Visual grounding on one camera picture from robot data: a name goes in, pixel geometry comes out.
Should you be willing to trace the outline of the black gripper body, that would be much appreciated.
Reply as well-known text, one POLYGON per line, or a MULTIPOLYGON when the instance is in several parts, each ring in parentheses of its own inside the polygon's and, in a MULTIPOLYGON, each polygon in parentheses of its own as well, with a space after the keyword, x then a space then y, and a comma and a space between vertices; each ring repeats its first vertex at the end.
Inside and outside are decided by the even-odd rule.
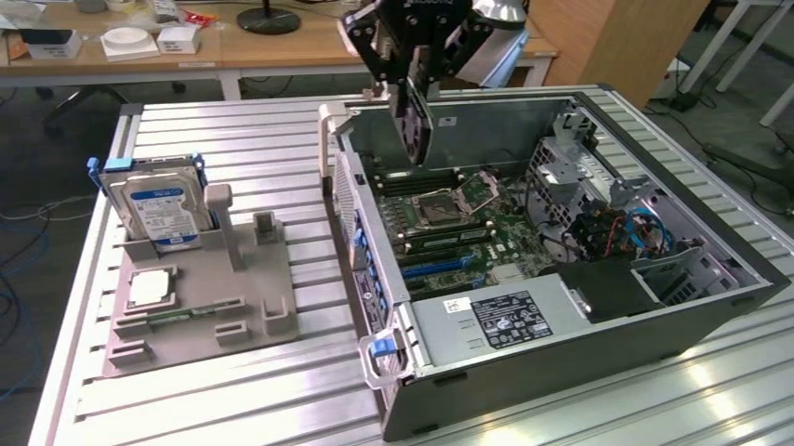
POLYGON ((428 45, 436 34, 446 38, 465 20, 470 2, 458 0, 384 0, 374 2, 380 24, 396 44, 428 45))

